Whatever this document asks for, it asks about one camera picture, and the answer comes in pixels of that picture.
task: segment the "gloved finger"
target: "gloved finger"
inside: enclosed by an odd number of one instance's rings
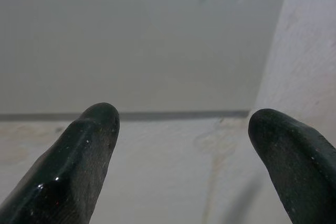
[[[249,137],[294,224],[336,223],[336,150],[315,129],[275,110],[257,111]]]
[[[118,133],[119,114],[112,105],[85,110],[1,204],[0,223],[89,223]]]

